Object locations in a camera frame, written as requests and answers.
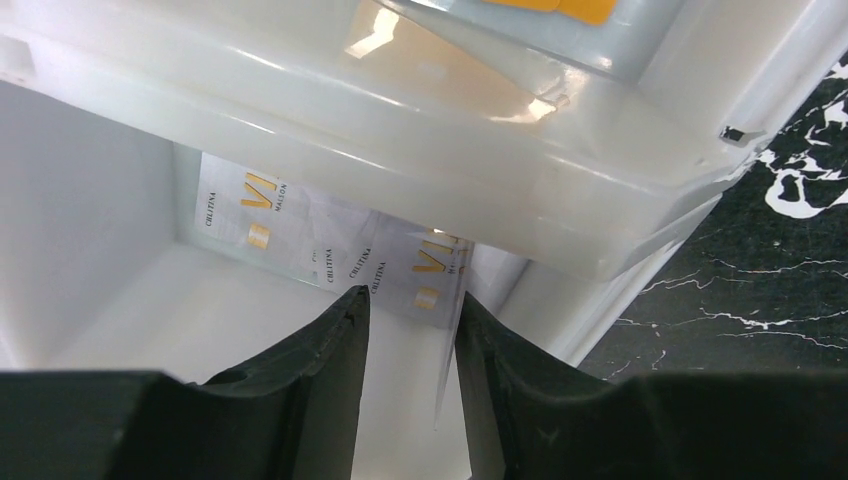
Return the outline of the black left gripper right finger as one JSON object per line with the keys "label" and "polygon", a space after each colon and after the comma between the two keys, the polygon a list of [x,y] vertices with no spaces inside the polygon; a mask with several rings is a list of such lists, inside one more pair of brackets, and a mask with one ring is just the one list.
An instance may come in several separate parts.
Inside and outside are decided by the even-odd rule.
{"label": "black left gripper right finger", "polygon": [[466,296],[455,338],[475,479],[843,479],[847,375],[671,372],[614,384]]}

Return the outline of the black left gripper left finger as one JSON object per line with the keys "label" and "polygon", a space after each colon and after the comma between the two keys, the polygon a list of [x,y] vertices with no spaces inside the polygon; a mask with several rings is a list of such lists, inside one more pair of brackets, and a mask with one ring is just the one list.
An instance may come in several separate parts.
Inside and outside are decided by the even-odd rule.
{"label": "black left gripper left finger", "polygon": [[202,384],[160,371],[6,372],[5,479],[348,479],[369,343],[355,286]]}

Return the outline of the clear white card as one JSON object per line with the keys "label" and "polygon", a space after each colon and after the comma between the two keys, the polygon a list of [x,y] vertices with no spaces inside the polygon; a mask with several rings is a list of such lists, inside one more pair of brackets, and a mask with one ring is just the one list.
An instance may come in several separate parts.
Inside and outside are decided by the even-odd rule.
{"label": "clear white card", "polygon": [[465,273],[470,260],[473,257],[474,243],[464,241],[456,252],[456,286],[453,289],[453,300],[450,303],[451,311],[447,328],[447,336],[443,342],[442,364],[437,383],[437,393],[434,406],[433,430],[439,428],[440,416],[443,409],[445,392],[447,388],[450,366],[454,355],[454,342],[460,321],[463,299],[467,290],[468,275]]}

